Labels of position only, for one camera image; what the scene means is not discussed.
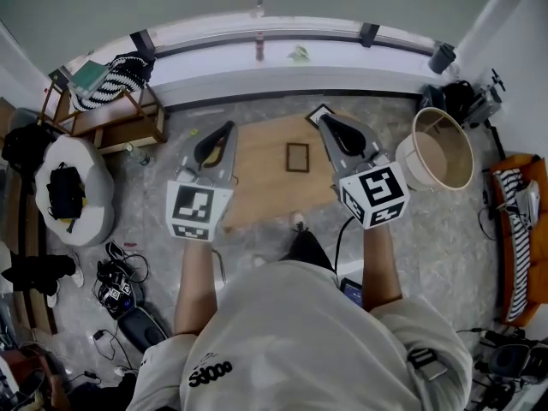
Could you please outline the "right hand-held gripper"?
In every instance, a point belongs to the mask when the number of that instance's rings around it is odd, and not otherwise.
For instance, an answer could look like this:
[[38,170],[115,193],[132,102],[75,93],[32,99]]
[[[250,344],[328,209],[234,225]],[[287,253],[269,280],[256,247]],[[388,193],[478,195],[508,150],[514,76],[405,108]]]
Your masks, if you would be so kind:
[[334,170],[337,198],[363,229],[401,217],[409,201],[408,186],[401,165],[390,159],[372,128],[334,114],[321,116],[318,125]]

